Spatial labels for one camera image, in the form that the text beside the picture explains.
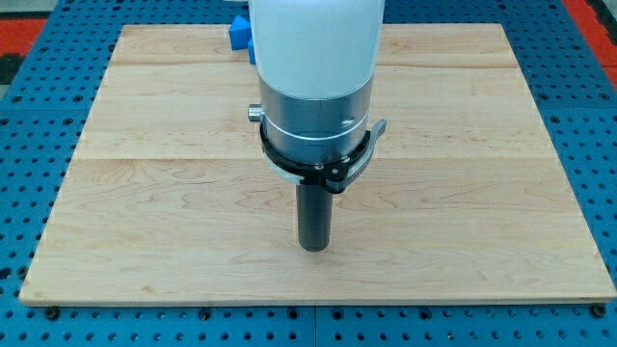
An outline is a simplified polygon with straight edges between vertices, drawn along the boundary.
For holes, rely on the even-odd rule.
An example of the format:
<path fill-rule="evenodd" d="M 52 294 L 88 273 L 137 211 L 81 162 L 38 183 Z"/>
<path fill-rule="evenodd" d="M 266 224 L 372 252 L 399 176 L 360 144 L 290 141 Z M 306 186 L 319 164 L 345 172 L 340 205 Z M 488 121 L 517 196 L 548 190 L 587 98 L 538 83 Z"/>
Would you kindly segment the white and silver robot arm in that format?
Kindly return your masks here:
<path fill-rule="evenodd" d="M 281 156 L 329 164 L 364 136 L 384 0 L 253 0 L 261 126 Z"/>

